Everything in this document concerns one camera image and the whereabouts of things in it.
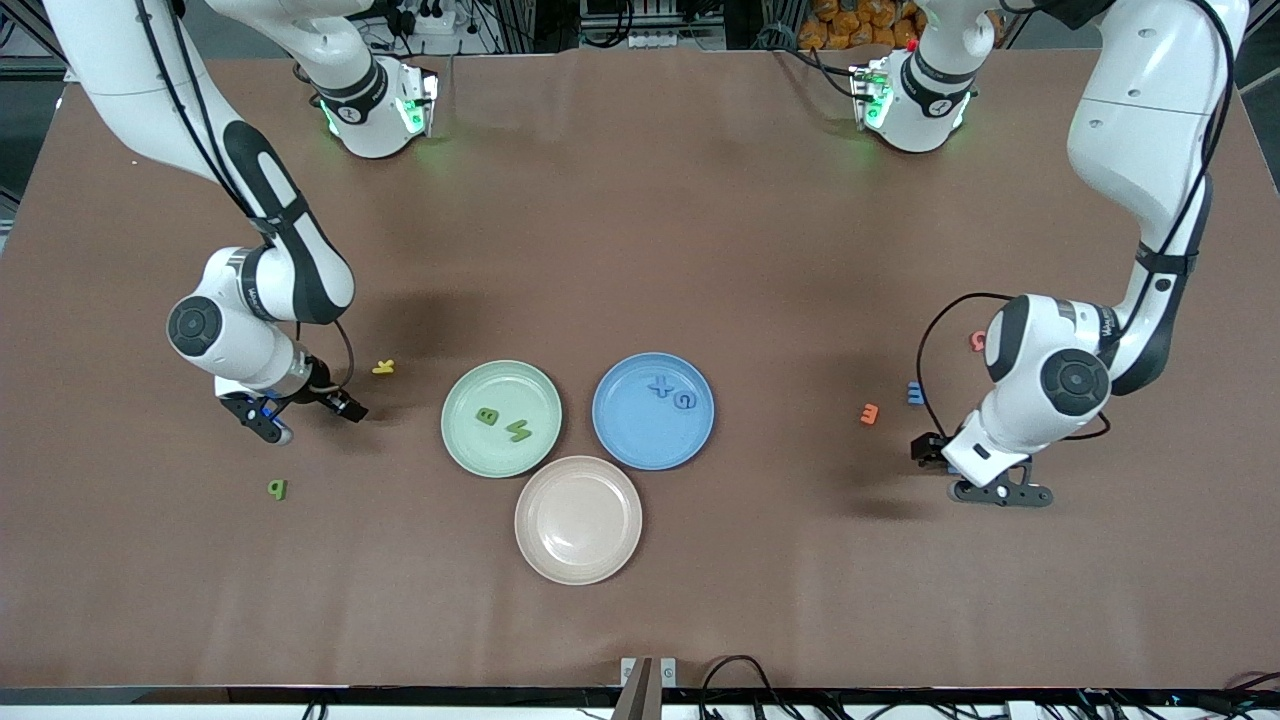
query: metal frame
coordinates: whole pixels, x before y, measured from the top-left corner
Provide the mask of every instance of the metal frame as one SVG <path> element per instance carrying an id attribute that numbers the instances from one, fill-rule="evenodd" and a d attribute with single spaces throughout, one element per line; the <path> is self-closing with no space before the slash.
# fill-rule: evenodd
<path id="1" fill-rule="evenodd" d="M 41 0 L 0 0 L 0 12 L 49 53 L 47 58 L 0 58 L 0 79 L 61 79 L 67 55 Z"/>
<path id="2" fill-rule="evenodd" d="M 1249 8 L 1249 24 L 1244 31 L 1245 40 L 1280 13 L 1280 0 L 1258 0 Z"/>
<path id="3" fill-rule="evenodd" d="M 513 691 L 516 688 L 489 689 Z M 567 692 L 567 688 L 561 688 L 559 692 Z M 778 691 L 778 693 L 790 702 L 792 698 L 787 698 L 786 693 L 788 692 L 792 691 Z M 919 698 L 913 697 L 913 693 L 915 692 L 916 691 L 882 689 L 879 691 L 882 697 L 892 696 L 911 700 L 893 701 L 886 698 L 881 702 L 869 705 L 844 705 L 844 708 L 845 712 L 852 717 L 884 715 L 890 710 L 892 710 L 893 720 L 946 720 L 947 717 L 951 717 L 948 712 L 942 712 L 936 706 L 918 703 Z M 969 691 L 969 694 L 984 694 L 989 697 L 1002 692 L 1009 691 Z M 721 689 L 717 688 L 716 693 L 719 694 Z M 1125 694 L 1126 697 L 1143 697 L 1146 693 L 1140 691 L 1125 691 Z M 1192 691 L 1189 694 L 1184 693 L 1183 700 L 1188 701 L 1197 697 L 1196 691 Z M 228 703 L 223 698 L 209 697 L 202 703 L 197 703 L 192 700 L 189 703 L 182 705 L 174 703 L 174 700 L 165 703 L 150 703 L 146 698 L 141 698 L 141 702 L 131 705 L 0 705 L 0 715 L 3 715 L 6 720 L 93 720 L 96 717 L 102 717 L 104 720 L 297 720 L 303 716 L 305 707 L 314 700 L 316 700 L 315 694 L 303 696 L 301 694 L 301 691 L 298 691 L 297 697 L 287 703 L 239 703 L 236 701 Z M 823 715 L 813 706 L 804 705 L 803 701 L 799 701 L 795 705 L 805 720 L 823 720 Z M 1052 706 L 1053 711 L 1050 712 L 1043 705 L 1036 706 L 1020 701 L 1009 701 L 1005 703 L 979 702 L 974 705 L 972 710 L 982 717 L 1005 715 L 1011 720 L 1052 720 L 1055 716 L 1071 717 L 1071 711 L 1078 710 L 1080 703 L 1078 700 L 1070 702 L 1064 700 L 1062 702 L 1052 703 Z M 966 711 L 970 708 L 969 703 L 964 703 L 964 707 Z M 778 720 L 786 717 L 774 705 L 774 700 L 765 692 L 758 692 L 750 701 L 739 701 L 735 703 L 726 703 L 717 700 L 713 705 L 708 705 L 708 708 L 714 710 L 717 715 L 723 717 L 723 720 L 760 720 L 768 717 Z M 1110 707 L 1103 710 L 1091 710 L 1091 717 L 1110 717 L 1111 711 L 1112 710 Z M 1129 719 L 1147 717 L 1147 715 L 1135 706 L 1124 706 L 1121 711 L 1124 716 Z M 503 705 L 502 698 L 495 696 L 486 703 L 466 706 L 424 707 L 412 703 L 330 702 L 323 710 L 312 707 L 310 717 L 311 720 L 325 716 L 330 717 L 330 720 L 584 720 L 584 717 L 605 720 L 608 708 L 602 708 L 599 705 L 593 703 L 588 703 L 585 706 L 582 703 L 561 705 L 556 707 Z M 1206 712 L 1204 710 L 1193 706 L 1160 706 L 1155 710 L 1155 712 L 1166 720 L 1198 720 L 1206 716 L 1221 720 L 1225 717 L 1221 714 Z M 1248 712 L 1252 720 L 1280 719 L 1280 712 L 1276 712 L 1275 710 L 1251 708 Z M 696 700 L 694 700 L 686 701 L 684 705 L 664 705 L 660 707 L 659 712 L 654 712 L 644 720 L 700 720 L 698 715 L 698 705 Z M 622 717 L 641 720 L 643 716 L 623 715 Z"/>

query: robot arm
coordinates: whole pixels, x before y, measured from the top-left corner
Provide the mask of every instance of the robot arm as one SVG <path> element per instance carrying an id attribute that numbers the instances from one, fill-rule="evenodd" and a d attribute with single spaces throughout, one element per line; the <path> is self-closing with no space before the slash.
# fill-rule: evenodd
<path id="1" fill-rule="evenodd" d="M 361 158 L 385 158 L 428 131 L 434 76 L 394 58 L 374 58 L 344 15 L 372 0 L 207 0 L 209 6 L 270 37 L 306 72 L 329 131 Z"/>
<path id="2" fill-rule="evenodd" d="M 262 236 L 257 249 L 210 258 L 169 315 L 174 350 L 214 374 L 223 405 L 269 442 L 291 433 L 264 398 L 364 418 L 325 364 L 275 324 L 335 322 L 355 295 L 351 268 L 271 145 L 214 86 L 168 0 L 50 0 L 46 9 L 108 127 L 147 158 L 219 182 Z"/>
<path id="3" fill-rule="evenodd" d="M 1212 200 L 1201 149 L 1228 82 L 1225 53 L 1234 56 L 1249 10 L 1247 0 L 1208 4 L 1213 17 L 1190 0 L 1074 3 L 1076 12 L 1110 9 L 1068 152 L 1085 183 L 1137 218 L 1140 242 L 1119 305 L 1024 295 L 992 319 L 984 360 L 996 388 L 942 448 L 975 486 L 1084 427 L 1112 395 L 1146 387 L 1165 368 Z M 895 51 L 872 68 L 892 79 L 859 108 L 872 131 L 909 151 L 932 150 L 959 127 L 993 37 L 983 14 L 991 0 L 919 5 L 929 24 L 916 53 Z"/>

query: wire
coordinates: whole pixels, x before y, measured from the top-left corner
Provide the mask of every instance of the wire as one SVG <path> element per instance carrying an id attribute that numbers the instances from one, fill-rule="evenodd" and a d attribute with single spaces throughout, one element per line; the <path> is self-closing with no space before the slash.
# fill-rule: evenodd
<path id="1" fill-rule="evenodd" d="M 1226 688 L 1226 689 L 1229 689 L 1229 691 L 1247 691 L 1249 688 L 1256 688 L 1256 687 L 1258 687 L 1258 685 L 1261 685 L 1263 683 L 1270 683 L 1271 680 L 1276 680 L 1276 679 L 1280 679 L 1280 673 L 1263 673 L 1263 674 L 1258 675 L 1257 678 L 1253 678 L 1252 680 L 1247 680 L 1247 682 L 1240 683 L 1238 685 L 1231 685 L 1230 688 Z"/>
<path id="2" fill-rule="evenodd" d="M 1111 432 L 1111 418 L 1107 418 L 1106 413 L 1101 413 L 1100 411 L 1098 413 L 1098 420 L 1102 420 L 1102 429 L 1101 430 L 1094 430 L 1092 433 L 1085 433 L 1083 436 L 1066 436 L 1065 438 L 1062 438 L 1062 442 L 1069 442 L 1069 441 L 1073 441 L 1073 439 L 1094 439 L 1094 438 L 1100 438 L 1100 437 L 1110 433 Z"/>
<path id="3" fill-rule="evenodd" d="M 338 701 L 338 694 L 333 691 L 324 691 L 312 698 L 311 702 L 307 703 L 307 708 L 302 711 L 302 720 L 325 720 L 329 717 L 329 697 L 332 697 L 334 702 Z M 311 717 L 311 711 L 316 708 L 319 708 L 320 712 L 315 717 Z"/>
<path id="4" fill-rule="evenodd" d="M 850 70 L 849 68 L 837 68 L 837 67 L 828 65 L 828 64 L 823 63 L 820 59 L 818 59 L 818 51 L 817 50 L 810 50 L 810 53 L 813 54 L 812 58 L 809 55 L 805 55 L 804 53 L 797 51 L 797 50 L 792 50 L 790 47 L 782 47 L 782 46 L 777 46 L 777 45 L 774 45 L 774 46 L 765 46 L 764 50 L 768 50 L 771 53 L 786 53 L 787 55 L 791 55 L 796 60 L 800 60 L 801 63 L 809 65 L 810 68 L 813 68 L 815 70 L 823 70 L 824 73 L 829 73 L 829 74 L 833 74 L 833 76 L 854 77 L 856 74 L 855 70 Z"/>
<path id="5" fill-rule="evenodd" d="M 1000 9 L 1004 10 L 1004 12 L 1006 12 L 1006 13 L 1009 13 L 1009 14 L 1011 14 L 1011 15 L 1034 15 L 1036 13 L 1038 13 L 1041 10 L 1052 10 L 1053 8 L 1057 8 L 1059 5 L 1062 5 L 1065 3 L 1073 3 L 1073 1 L 1074 0 L 1053 0 L 1052 3 L 1047 3 L 1044 5 L 1036 5 L 1036 6 L 1032 6 L 1032 8 L 1015 9 L 1015 8 L 1010 8 L 1009 3 L 1006 0 L 1000 0 Z"/>
<path id="6" fill-rule="evenodd" d="M 694 32 L 692 23 L 685 24 L 685 32 L 689 33 L 689 38 L 692 40 L 695 45 L 698 45 L 699 50 L 701 50 L 703 53 L 710 53 L 710 47 L 703 45 L 703 38 L 698 37 L 698 33 Z"/>
<path id="7" fill-rule="evenodd" d="M 472 12 L 475 12 L 475 9 L 476 9 L 476 1 L 477 0 L 471 0 L 471 10 Z M 493 28 L 489 27 L 489 14 L 481 10 L 480 12 L 480 20 L 484 23 L 484 31 L 486 33 L 489 33 L 489 38 L 493 40 L 493 54 L 494 55 L 502 55 L 503 54 L 502 53 L 502 44 L 498 42 L 498 36 L 494 35 Z M 484 38 L 480 38 L 480 42 L 484 44 L 484 49 L 485 50 L 489 49 L 489 44 L 484 42 Z"/>
<path id="8" fill-rule="evenodd" d="M 209 151 L 205 149 L 205 145 L 200 141 L 200 136 L 196 133 L 196 128 L 191 124 L 191 118 L 187 115 L 187 109 L 186 106 L 183 106 L 182 99 L 178 97 L 178 88 L 174 86 L 173 77 L 169 74 L 169 68 L 165 67 L 164 56 L 160 53 L 160 44 L 156 41 L 155 29 L 151 27 L 151 14 L 147 13 L 147 8 L 143 4 L 143 0 L 133 0 L 133 3 L 137 6 L 138 18 L 142 22 L 142 29 L 147 36 L 147 44 L 151 46 L 151 56 L 155 59 L 156 68 L 160 70 L 160 79 L 164 81 L 165 90 L 169 94 L 169 100 L 173 102 L 174 110 L 178 111 L 178 117 L 182 119 L 183 127 L 187 128 L 187 135 L 191 137 L 191 142 L 196 146 L 196 150 L 200 151 L 200 156 L 204 158 L 205 165 L 209 167 L 209 173 L 212 174 L 214 178 L 218 181 L 218 184 L 223 187 L 223 192 L 225 192 L 227 196 L 232 199 L 232 202 L 234 202 L 236 206 L 239 208 L 242 213 L 244 213 L 244 215 L 248 215 L 250 213 L 247 211 L 243 200 L 239 197 L 239 193 L 230 187 L 230 184 L 227 182 L 227 178 L 219 174 L 218 168 L 214 165 L 212 159 L 209 156 Z M 178 37 L 178 42 L 179 45 L 184 44 L 180 35 Z"/>
<path id="9" fill-rule="evenodd" d="M 8 15 L 0 13 L 0 32 L 4 31 L 5 26 L 9 26 L 9 32 L 5 32 L 4 38 L 0 40 L 0 47 L 8 45 L 9 40 L 13 37 L 14 31 L 18 29 L 17 20 L 10 20 Z"/>
<path id="10" fill-rule="evenodd" d="M 351 338 L 347 337 L 347 329 L 343 328 L 342 323 L 338 322 L 338 320 L 334 320 L 333 324 L 338 328 L 338 334 L 342 336 L 342 343 L 347 347 L 347 374 L 346 374 L 346 377 L 342 378 L 342 382 L 338 383 L 338 384 L 335 384 L 335 386 L 329 386 L 329 387 L 308 386 L 307 387 L 307 389 L 310 389 L 311 392 L 315 392 L 317 395 L 328 395 L 330 392 L 338 392 L 339 389 L 347 387 L 347 383 L 349 383 L 351 378 L 355 377 L 355 374 L 356 374 L 356 350 L 351 345 Z"/>
<path id="11" fill-rule="evenodd" d="M 818 60 L 818 51 L 817 50 L 809 50 L 809 54 L 813 56 L 814 67 L 817 67 L 822 72 L 822 77 L 826 78 L 827 83 L 829 83 L 831 87 L 836 88 L 836 92 L 844 95 L 845 97 L 852 99 L 852 100 L 865 100 L 868 102 L 872 101 L 872 100 L 874 100 L 874 97 L 872 97 L 870 95 L 865 95 L 865 94 L 861 94 L 861 92 L 855 94 L 851 90 L 845 90 L 844 87 L 841 87 L 840 83 L 836 82 L 836 78 L 831 77 L 831 74 L 832 74 L 831 69 L 824 63 L 822 63 L 820 60 Z"/>
<path id="12" fill-rule="evenodd" d="M 209 108 L 205 105 L 205 94 L 200 88 L 200 78 L 196 77 L 196 68 L 191 63 L 187 41 L 182 33 L 182 22 L 178 19 L 178 14 L 174 13 L 172 8 L 169 10 L 169 18 L 173 22 L 173 35 L 178 40 L 178 49 L 182 50 L 182 64 L 186 67 L 187 77 L 191 79 L 191 90 L 196 94 L 196 105 L 200 106 L 200 117 L 205 123 L 205 132 L 209 133 L 209 145 L 211 145 L 209 150 L 212 152 L 214 159 L 218 160 L 218 168 L 221 169 L 223 178 L 225 178 L 224 182 L 230 187 L 230 192 L 237 199 L 241 210 L 246 217 L 252 217 L 253 213 L 250 209 L 248 200 L 244 199 L 244 195 L 241 193 L 241 191 L 236 187 L 236 183 L 232 182 L 232 172 L 227 168 L 227 161 L 223 159 L 223 154 L 218 149 L 218 141 L 214 140 L 214 122 L 209 117 Z M 264 238 L 264 241 L 268 245 L 271 245 L 269 238 Z"/>
<path id="13" fill-rule="evenodd" d="M 1005 302 L 1009 302 L 1010 300 L 1014 299 L 1014 296 L 1011 295 L 1001 295 L 998 292 L 969 292 L 961 295 L 960 297 L 948 302 L 946 307 L 940 310 L 938 314 L 934 315 L 932 320 L 929 320 L 928 327 L 924 328 L 924 334 L 920 336 L 920 345 L 915 347 L 915 382 L 920 386 L 920 395 L 924 396 L 924 411 L 929 414 L 929 419 L 933 420 L 933 427 L 937 428 L 938 434 L 942 436 L 943 438 L 948 438 L 950 436 L 947 436 L 947 432 L 942 429 L 942 421 L 938 420 L 938 414 L 933 411 L 933 405 L 929 402 L 929 393 L 924 392 L 924 378 L 923 374 L 920 373 L 920 365 L 922 361 L 924 360 L 924 345 L 929 341 L 929 334 L 933 332 L 933 328 L 938 324 L 938 322 L 942 320 L 942 318 L 946 316 L 947 313 L 950 313 L 956 305 L 960 305 L 961 302 L 966 302 L 969 300 L 977 300 L 979 297 L 984 297 L 988 300 L 1004 300 Z"/>
<path id="14" fill-rule="evenodd" d="M 1217 32 L 1219 41 L 1222 44 L 1222 55 L 1226 60 L 1226 83 L 1222 87 L 1222 96 L 1219 99 L 1217 106 L 1213 113 L 1210 114 L 1210 123 L 1204 127 L 1203 142 L 1201 145 L 1199 172 L 1196 173 L 1196 181 L 1192 183 L 1190 191 L 1187 193 L 1187 199 L 1183 200 L 1183 206 L 1178 211 L 1178 218 L 1174 220 L 1174 224 L 1170 225 L 1169 234 L 1165 236 L 1165 241 L 1156 251 L 1157 255 L 1164 255 L 1165 251 L 1169 250 L 1169 246 L 1174 243 L 1174 237 L 1178 236 L 1179 228 L 1181 228 L 1183 222 L 1187 219 L 1187 214 L 1190 211 L 1192 200 L 1194 200 L 1194 197 L 1199 193 L 1201 186 L 1204 183 L 1204 178 L 1208 173 L 1208 164 L 1217 152 L 1217 143 L 1222 138 L 1222 128 L 1226 126 L 1226 113 L 1231 106 L 1231 91 L 1235 87 L 1235 49 L 1231 46 L 1231 36 L 1226 32 L 1222 19 L 1217 17 L 1217 13 L 1207 0 L 1188 1 L 1204 13 L 1204 17 Z M 1129 318 L 1125 319 L 1124 325 L 1120 328 L 1121 336 L 1129 332 L 1129 328 L 1138 318 L 1138 313 L 1142 310 L 1142 302 L 1147 299 L 1147 292 L 1151 290 L 1155 277 L 1155 273 L 1148 270 L 1147 277 L 1142 281 L 1142 288 L 1138 290 L 1138 299 L 1134 301 L 1133 309 L 1129 311 Z"/>
<path id="15" fill-rule="evenodd" d="M 626 10 L 626 20 L 627 20 L 626 29 L 622 28 L 622 18 L 623 18 L 622 13 L 623 13 L 623 10 Z M 631 0 L 626 0 L 626 5 L 618 8 L 618 24 L 617 24 L 617 27 L 613 28 L 613 32 L 611 32 L 608 35 L 608 37 L 605 37 L 605 40 L 603 42 L 596 42 L 596 41 L 594 41 L 594 40 L 591 40 L 589 37 L 585 37 L 585 36 L 582 37 L 582 42 L 590 45 L 591 47 L 604 47 L 604 49 L 614 47 L 614 46 L 622 44 L 622 41 L 626 40 L 631 35 L 631 23 L 635 20 L 635 10 L 636 10 L 635 4 Z"/>
<path id="16" fill-rule="evenodd" d="M 886 712 L 888 712 L 890 710 L 893 710 L 896 707 L 897 707 L 896 702 L 886 705 L 884 707 L 877 710 L 876 712 L 872 712 L 870 715 L 868 715 L 863 720 L 879 720 L 882 716 L 884 716 Z"/>
<path id="17" fill-rule="evenodd" d="M 717 662 L 707 673 L 707 676 L 703 678 L 703 689 L 701 689 L 701 692 L 698 696 L 698 720 L 713 720 L 713 719 L 721 717 L 719 712 L 708 712 L 707 711 L 707 691 L 708 691 L 708 687 L 710 685 L 712 678 L 716 676 L 716 673 L 718 673 L 721 670 L 721 667 L 724 667 L 726 665 L 730 665 L 732 662 L 739 662 L 739 661 L 741 661 L 741 662 L 750 662 L 751 664 L 751 667 L 755 669 L 755 674 L 760 678 L 760 684 L 763 684 L 764 689 L 768 691 L 769 694 L 773 697 L 774 705 L 777 705 L 778 707 L 781 707 L 783 712 L 786 712 L 790 717 L 792 717 L 792 720 L 804 720 L 804 715 L 801 715 L 800 711 L 796 710 L 796 707 L 794 705 L 783 702 L 782 698 L 778 697 L 778 692 L 776 689 L 773 689 L 773 685 L 769 684 L 768 675 L 764 674 L 764 667 L 762 667 L 760 664 L 759 664 L 759 661 L 756 661 L 750 655 L 730 655 L 728 657 L 726 657 L 726 659 L 721 660 L 719 662 Z"/>

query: brown table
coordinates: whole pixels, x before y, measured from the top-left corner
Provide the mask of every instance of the brown table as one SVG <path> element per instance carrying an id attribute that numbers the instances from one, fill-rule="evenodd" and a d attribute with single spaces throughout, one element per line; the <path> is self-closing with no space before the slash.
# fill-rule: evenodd
<path id="1" fill-rule="evenodd" d="M 906 456 L 928 420 L 904 386 L 945 302 L 1120 299 L 1137 225 L 1065 154 L 1094 58 L 997 53 L 925 156 L 859 136 L 788 58 L 462 59 L 439 137 L 379 161 L 326 137 L 287 63 L 215 63 L 358 278 L 352 392 L 375 410 L 294 407 L 283 450 L 164 337 L 209 254 L 253 233 L 211 183 L 134 164 L 73 87 L 0 261 L 0 683 L 577 685 L 636 653 L 690 683 L 753 653 L 785 685 L 1280 665 L 1280 202 L 1239 106 L 1169 370 L 1111 404 L 1110 437 L 1037 459 L 1057 502 L 963 506 Z M 966 337 L 995 310 L 929 348 L 948 424 L 989 387 Z M 332 329 L 303 340 L 342 364 Z M 524 478 L 456 466 L 440 404 L 522 359 L 564 401 L 553 457 L 603 455 L 595 383 L 644 350 L 701 368 L 716 432 L 684 468 L 628 473 L 630 565 L 556 585 L 512 536 Z"/>

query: black mount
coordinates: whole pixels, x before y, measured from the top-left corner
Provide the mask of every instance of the black mount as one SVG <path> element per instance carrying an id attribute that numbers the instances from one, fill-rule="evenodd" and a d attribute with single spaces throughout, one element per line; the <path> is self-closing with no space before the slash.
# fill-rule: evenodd
<path id="1" fill-rule="evenodd" d="M 248 393 L 237 392 L 227 397 L 219 397 L 218 401 L 223 404 L 236 419 L 239 420 L 242 425 L 253 430 L 253 434 L 265 439 L 271 445 L 279 443 L 285 433 L 289 433 L 288 425 L 279 420 L 279 415 L 289 405 L 306 405 L 308 402 L 319 402 L 329 409 L 330 413 L 342 418 L 343 420 L 349 420 L 352 423 L 358 423 L 365 419 L 369 410 L 356 402 L 356 398 L 351 397 L 343 388 L 332 389 L 328 392 L 315 392 L 311 388 L 328 388 L 332 386 L 332 379 L 329 377 L 329 366 L 324 364 L 323 360 L 315 356 L 308 357 L 311 360 L 311 377 L 307 379 L 306 387 L 298 392 L 291 395 L 289 397 L 282 397 L 274 400 L 275 410 L 268 406 L 270 398 L 255 397 Z"/>
<path id="2" fill-rule="evenodd" d="M 946 438 L 938 433 L 924 433 L 911 441 L 911 460 L 920 468 L 951 471 L 947 459 L 942 456 L 946 445 Z M 1016 483 L 1009 477 L 1010 470 L 1023 471 Z M 951 483 L 947 493 L 956 502 L 1000 507 L 1048 507 L 1053 503 L 1053 491 L 1032 483 L 1030 457 L 997 475 L 987 487 L 979 488 L 961 478 Z"/>

